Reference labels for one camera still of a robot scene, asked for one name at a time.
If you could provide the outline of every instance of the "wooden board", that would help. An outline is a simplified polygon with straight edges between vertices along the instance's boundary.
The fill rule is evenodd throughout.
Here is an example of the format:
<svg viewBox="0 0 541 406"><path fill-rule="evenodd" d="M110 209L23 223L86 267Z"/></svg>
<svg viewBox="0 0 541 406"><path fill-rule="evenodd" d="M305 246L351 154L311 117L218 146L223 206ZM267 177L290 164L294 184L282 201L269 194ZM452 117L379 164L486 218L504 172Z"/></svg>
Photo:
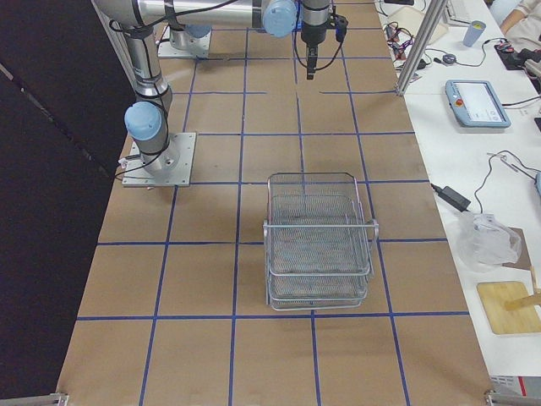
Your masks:
<svg viewBox="0 0 541 406"><path fill-rule="evenodd" d="M541 321L533 306L506 310L505 302L529 295L522 282L491 282L477 285L484 312L494 334L541 332Z"/></svg>

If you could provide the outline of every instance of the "wooden handle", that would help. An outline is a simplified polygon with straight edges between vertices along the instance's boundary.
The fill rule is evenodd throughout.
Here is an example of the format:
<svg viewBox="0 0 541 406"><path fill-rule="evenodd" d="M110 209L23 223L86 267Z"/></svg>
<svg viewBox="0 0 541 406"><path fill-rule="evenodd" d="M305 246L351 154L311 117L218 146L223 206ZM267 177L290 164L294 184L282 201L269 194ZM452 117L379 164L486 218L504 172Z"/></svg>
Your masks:
<svg viewBox="0 0 541 406"><path fill-rule="evenodd" d="M517 310L522 307L534 305L541 305L541 294L533 294L531 296L526 296L525 298L505 302L504 304L506 310Z"/></svg>
<svg viewBox="0 0 541 406"><path fill-rule="evenodd" d="M532 274L532 285L533 285L533 292L535 294L541 294L541 289L538 288L538 283L535 280L535 269L533 269L533 266L530 266L530 273Z"/></svg>

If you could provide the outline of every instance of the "dark backdrop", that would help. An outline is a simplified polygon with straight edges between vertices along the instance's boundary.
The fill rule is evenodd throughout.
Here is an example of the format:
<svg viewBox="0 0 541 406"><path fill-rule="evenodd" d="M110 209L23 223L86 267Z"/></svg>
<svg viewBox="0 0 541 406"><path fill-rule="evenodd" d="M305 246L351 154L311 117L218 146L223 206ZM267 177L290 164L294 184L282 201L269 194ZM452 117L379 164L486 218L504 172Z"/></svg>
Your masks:
<svg viewBox="0 0 541 406"><path fill-rule="evenodd" d="M56 390L134 97L90 1L3 2L0 32L2 399Z"/></svg>

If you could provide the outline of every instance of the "blue joint cap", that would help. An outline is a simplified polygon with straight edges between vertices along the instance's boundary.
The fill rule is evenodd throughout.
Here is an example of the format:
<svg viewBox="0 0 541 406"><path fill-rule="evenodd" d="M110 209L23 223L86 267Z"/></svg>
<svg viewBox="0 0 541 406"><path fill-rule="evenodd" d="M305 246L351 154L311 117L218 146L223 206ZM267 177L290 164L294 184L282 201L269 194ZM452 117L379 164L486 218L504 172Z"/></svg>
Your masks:
<svg viewBox="0 0 541 406"><path fill-rule="evenodd" d="M297 8L291 0L271 0L263 13L263 28L278 38L293 31L296 21Z"/></svg>
<svg viewBox="0 0 541 406"><path fill-rule="evenodd" d="M124 114L126 129L136 140L151 140L161 127L160 109L147 101L138 101Z"/></svg>
<svg viewBox="0 0 541 406"><path fill-rule="evenodd" d="M204 36L208 35L211 30L211 25L186 25L186 32L193 38L203 38Z"/></svg>

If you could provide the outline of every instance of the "stacked basket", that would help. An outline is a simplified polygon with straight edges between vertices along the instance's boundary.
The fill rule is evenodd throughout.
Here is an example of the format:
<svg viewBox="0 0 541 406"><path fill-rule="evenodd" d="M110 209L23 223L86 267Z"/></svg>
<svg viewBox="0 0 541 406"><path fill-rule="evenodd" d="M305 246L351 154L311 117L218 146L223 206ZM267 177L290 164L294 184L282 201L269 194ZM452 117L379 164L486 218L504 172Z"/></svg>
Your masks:
<svg viewBox="0 0 541 406"><path fill-rule="evenodd" d="M275 310L359 306L373 276L378 225L364 221L355 178L277 173L268 186L267 304Z"/></svg>

